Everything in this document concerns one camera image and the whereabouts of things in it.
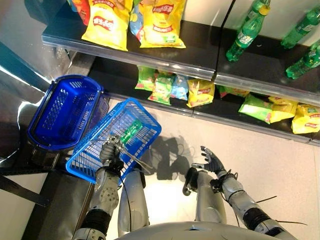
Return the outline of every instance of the red snack bag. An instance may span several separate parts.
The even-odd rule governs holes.
[[[80,18],[84,25],[88,26],[90,19],[90,5],[88,0],[72,0],[73,4],[76,7]]]

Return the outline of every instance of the green bottle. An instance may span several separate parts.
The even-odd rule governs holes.
[[[295,64],[288,67],[286,75],[289,78],[297,79],[304,73],[320,65],[320,40],[313,44],[309,51]]]
[[[126,145],[127,142],[138,132],[142,129],[143,125],[139,119],[135,120],[125,131],[124,134],[121,136],[121,142]]]
[[[305,17],[282,40],[285,49],[293,48],[300,39],[307,35],[312,28],[320,23],[320,5],[309,11]]]
[[[242,26],[248,22],[250,19],[252,19],[253,17],[257,16],[259,14],[259,9],[266,5],[266,6],[270,6],[270,1],[271,0],[254,0],[252,5],[251,5],[251,8],[242,24]]]
[[[258,36],[265,16],[268,15],[270,7],[263,5],[259,9],[259,14],[247,21],[238,36],[236,37],[233,45],[226,52],[225,56],[230,62],[239,60],[240,55],[244,50],[249,47],[253,40]]]

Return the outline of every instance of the yellow chip bag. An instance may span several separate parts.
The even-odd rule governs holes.
[[[83,40],[127,50],[127,29],[132,0],[89,0],[90,20]]]
[[[180,21],[186,0],[156,0],[143,5],[143,32],[140,48],[185,48],[179,38]]]
[[[272,105],[270,123],[290,119],[295,116],[298,105],[297,102],[276,96],[270,96],[269,100],[274,103]]]
[[[298,105],[291,125],[294,134],[320,131],[320,107],[308,104]]]
[[[212,103],[214,99],[215,85],[211,81],[203,79],[188,80],[189,98],[187,106],[193,108]]]

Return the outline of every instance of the blue shopping basket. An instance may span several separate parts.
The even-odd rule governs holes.
[[[46,91],[27,130],[29,141],[46,151],[74,147],[108,112],[104,88],[87,76],[57,78]]]
[[[118,103],[80,140],[65,165],[67,171],[95,184],[96,171],[102,166],[99,159],[102,145],[110,134],[123,136],[135,120],[142,123],[142,128],[128,140],[125,147],[131,155],[139,159],[160,134],[161,126],[138,100],[128,98]],[[120,159],[124,162],[121,170],[121,177],[124,178],[136,162],[124,153],[120,154]]]

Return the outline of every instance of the bottle cap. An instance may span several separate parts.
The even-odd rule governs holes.
[[[268,7],[267,5],[263,5],[263,6],[260,7],[260,9],[259,9],[259,13],[260,13],[261,15],[263,15],[263,16],[268,15],[269,11],[270,11],[270,7]]]

